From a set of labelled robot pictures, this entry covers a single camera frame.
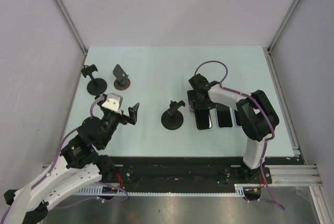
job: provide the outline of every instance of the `metal beam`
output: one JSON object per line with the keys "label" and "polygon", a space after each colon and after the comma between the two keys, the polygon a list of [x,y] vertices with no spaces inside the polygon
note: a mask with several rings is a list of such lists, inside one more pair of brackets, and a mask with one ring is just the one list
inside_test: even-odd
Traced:
{"label": "metal beam", "polygon": [[80,34],[77,30],[77,28],[75,27],[64,3],[62,0],[53,0],[56,7],[58,8],[59,12],[61,13],[63,19],[65,20],[65,23],[67,24],[69,30],[71,31],[74,39],[76,40],[78,46],[80,47],[81,51],[83,52],[83,54],[86,56],[87,55],[87,48],[85,47],[81,37],[80,37]]}
{"label": "metal beam", "polygon": [[293,14],[295,13],[298,5],[300,4],[301,0],[293,0],[291,6],[288,9],[287,14],[285,15],[285,17],[283,18],[282,23],[280,24],[273,40],[271,41],[270,45],[269,45],[269,53],[272,52],[272,50],[275,48],[278,40],[281,38],[283,31],[285,30],[285,28],[287,27],[287,24],[289,23],[290,19],[292,18]]}

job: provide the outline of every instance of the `round black base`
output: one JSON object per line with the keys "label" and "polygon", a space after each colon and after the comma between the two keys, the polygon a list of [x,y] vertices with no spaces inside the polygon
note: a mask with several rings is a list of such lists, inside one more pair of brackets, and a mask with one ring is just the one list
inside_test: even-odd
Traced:
{"label": "round black base", "polygon": [[127,89],[131,84],[131,81],[129,78],[126,78],[125,81],[124,81],[124,85],[121,85],[117,79],[114,81],[114,87],[119,90],[119,91],[123,91],[125,89]]}
{"label": "round black base", "polygon": [[96,78],[96,85],[94,84],[93,80],[91,80],[87,85],[87,91],[91,95],[101,95],[106,91],[107,84],[104,79]]}
{"label": "round black base", "polygon": [[183,115],[180,111],[175,111],[173,116],[170,116],[166,111],[161,116],[161,123],[168,130],[176,130],[183,124]]}

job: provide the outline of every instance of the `phone screen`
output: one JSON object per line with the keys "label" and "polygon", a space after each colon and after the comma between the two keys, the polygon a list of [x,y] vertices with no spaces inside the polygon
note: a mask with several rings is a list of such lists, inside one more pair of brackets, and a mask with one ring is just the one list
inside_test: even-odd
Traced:
{"label": "phone screen", "polygon": [[219,128],[232,127],[231,110],[223,104],[218,104],[216,107],[217,122]]}
{"label": "phone screen", "polygon": [[212,128],[212,122],[209,110],[195,111],[195,119],[198,130],[205,130]]}
{"label": "phone screen", "polygon": [[235,124],[237,126],[241,126],[241,122],[240,122],[238,111],[235,111],[235,110],[234,110],[234,119],[235,119]]}

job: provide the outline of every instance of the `round brown base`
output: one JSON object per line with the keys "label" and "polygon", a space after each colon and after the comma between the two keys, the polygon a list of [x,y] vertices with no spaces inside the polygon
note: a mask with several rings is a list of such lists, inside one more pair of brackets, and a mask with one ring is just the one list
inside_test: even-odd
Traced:
{"label": "round brown base", "polygon": [[126,78],[124,85],[121,85],[117,81],[117,79],[114,81],[114,87],[119,91],[123,91],[123,90],[127,89],[130,86],[130,84],[131,84],[131,81],[129,80],[129,78]]}

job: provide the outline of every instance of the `metal floor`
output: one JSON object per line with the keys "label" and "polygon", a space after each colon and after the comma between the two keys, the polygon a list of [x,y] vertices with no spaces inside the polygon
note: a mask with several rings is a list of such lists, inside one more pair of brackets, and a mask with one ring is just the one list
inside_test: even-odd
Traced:
{"label": "metal floor", "polygon": [[[270,203],[247,203],[234,197],[131,197],[120,204],[94,199],[64,210],[53,210],[43,224],[261,224],[320,223],[308,187],[272,188],[286,211]],[[71,196],[68,205],[85,196]],[[262,198],[268,198],[267,190]]]}

